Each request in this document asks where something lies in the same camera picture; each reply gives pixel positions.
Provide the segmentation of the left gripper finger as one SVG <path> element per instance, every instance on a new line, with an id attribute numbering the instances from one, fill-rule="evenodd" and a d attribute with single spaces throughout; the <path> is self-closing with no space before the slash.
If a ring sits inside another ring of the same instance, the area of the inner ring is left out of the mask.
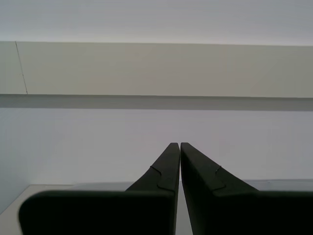
<path id="1" fill-rule="evenodd" d="M 125 191 L 50 190 L 20 206 L 24 235 L 173 235 L 180 149 L 171 143 Z"/>
<path id="2" fill-rule="evenodd" d="M 195 235 L 310 235 L 313 194 L 260 191 L 191 144 L 180 146 L 182 185 Z"/>

